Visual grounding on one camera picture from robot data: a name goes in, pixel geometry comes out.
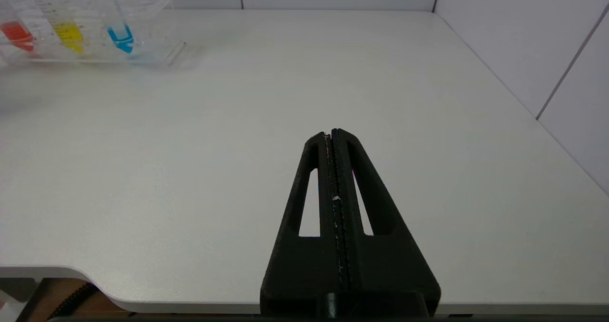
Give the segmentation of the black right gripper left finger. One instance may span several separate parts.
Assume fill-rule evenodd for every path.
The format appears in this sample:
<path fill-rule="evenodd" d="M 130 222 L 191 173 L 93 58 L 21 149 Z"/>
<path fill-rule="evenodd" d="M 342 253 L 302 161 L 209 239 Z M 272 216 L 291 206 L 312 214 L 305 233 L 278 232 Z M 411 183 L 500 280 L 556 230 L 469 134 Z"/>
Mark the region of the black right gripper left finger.
<path fill-rule="evenodd" d="M 332 143 L 324 133 L 309 138 L 303 147 L 260 289 L 263 316 L 315 318 L 323 313 L 324 298 L 343 287 L 341 222 L 333 203 L 332 153 Z M 302 236 L 312 172 L 317 172 L 320 235 Z"/>

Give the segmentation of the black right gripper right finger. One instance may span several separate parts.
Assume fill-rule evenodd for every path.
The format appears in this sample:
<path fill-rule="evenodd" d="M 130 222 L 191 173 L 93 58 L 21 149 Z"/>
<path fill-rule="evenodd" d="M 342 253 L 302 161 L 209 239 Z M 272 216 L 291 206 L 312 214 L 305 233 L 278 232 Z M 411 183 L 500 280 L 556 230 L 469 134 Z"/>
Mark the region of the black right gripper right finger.
<path fill-rule="evenodd" d="M 332 130 L 347 281 L 335 318 L 430 318 L 441 290 L 359 139 Z"/>

